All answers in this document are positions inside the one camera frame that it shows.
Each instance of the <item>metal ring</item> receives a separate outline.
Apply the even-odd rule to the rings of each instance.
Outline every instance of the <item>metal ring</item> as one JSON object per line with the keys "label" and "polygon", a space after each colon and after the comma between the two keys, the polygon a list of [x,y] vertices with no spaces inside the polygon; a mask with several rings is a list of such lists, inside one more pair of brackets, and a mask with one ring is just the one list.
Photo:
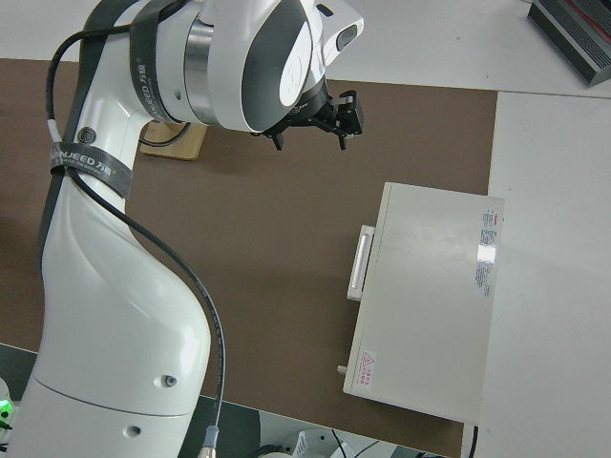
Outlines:
{"label": "metal ring", "polygon": [[193,21],[184,50],[184,84],[193,113],[207,125],[219,125],[212,108],[208,84],[208,57],[214,27]]}

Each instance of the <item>black strap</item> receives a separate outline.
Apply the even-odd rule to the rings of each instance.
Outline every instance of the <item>black strap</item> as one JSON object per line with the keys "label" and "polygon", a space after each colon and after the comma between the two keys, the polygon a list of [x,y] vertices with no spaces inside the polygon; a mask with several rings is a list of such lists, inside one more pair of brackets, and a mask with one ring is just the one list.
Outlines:
{"label": "black strap", "polygon": [[83,143],[53,144],[51,168],[72,167],[108,184],[122,198],[132,188],[132,170],[104,150]]}
{"label": "black strap", "polygon": [[130,28],[130,71],[137,97],[147,113],[163,122],[179,122],[163,106],[157,82],[157,30],[159,16],[175,0],[151,0]]}

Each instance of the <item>green light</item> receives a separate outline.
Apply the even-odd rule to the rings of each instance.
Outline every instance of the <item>green light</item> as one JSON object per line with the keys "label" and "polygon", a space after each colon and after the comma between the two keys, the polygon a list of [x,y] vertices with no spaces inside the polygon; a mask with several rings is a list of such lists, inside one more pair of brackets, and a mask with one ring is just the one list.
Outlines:
{"label": "green light", "polygon": [[11,413],[12,404],[8,399],[3,399],[0,401],[0,411]]}

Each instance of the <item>white tabletop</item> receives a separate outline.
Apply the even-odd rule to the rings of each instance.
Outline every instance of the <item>white tabletop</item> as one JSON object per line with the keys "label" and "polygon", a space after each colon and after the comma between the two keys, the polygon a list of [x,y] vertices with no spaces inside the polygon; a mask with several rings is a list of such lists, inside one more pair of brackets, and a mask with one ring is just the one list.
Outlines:
{"label": "white tabletop", "polygon": [[479,457],[609,456],[611,100],[500,94],[505,198]]}
{"label": "white tabletop", "polygon": [[[348,0],[365,32],[329,69],[334,79],[611,97],[587,89],[526,17],[523,0]],[[96,0],[5,0],[0,57],[49,60]],[[76,60],[77,46],[66,54]]]}

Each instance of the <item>red stripe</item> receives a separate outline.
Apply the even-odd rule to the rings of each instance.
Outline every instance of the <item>red stripe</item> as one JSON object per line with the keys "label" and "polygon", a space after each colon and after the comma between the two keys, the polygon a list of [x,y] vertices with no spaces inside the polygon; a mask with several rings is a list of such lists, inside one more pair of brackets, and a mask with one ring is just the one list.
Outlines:
{"label": "red stripe", "polygon": [[573,3],[573,0],[566,0],[566,3],[568,4],[569,7],[575,10],[578,13],[578,15],[581,16],[583,20],[585,20],[585,22],[587,22],[599,34],[601,34],[603,38],[611,42],[611,35],[607,33],[607,31],[603,27],[601,27],[598,22],[596,22],[594,19],[588,16],[584,11],[582,11],[577,5],[575,5],[575,3]]}

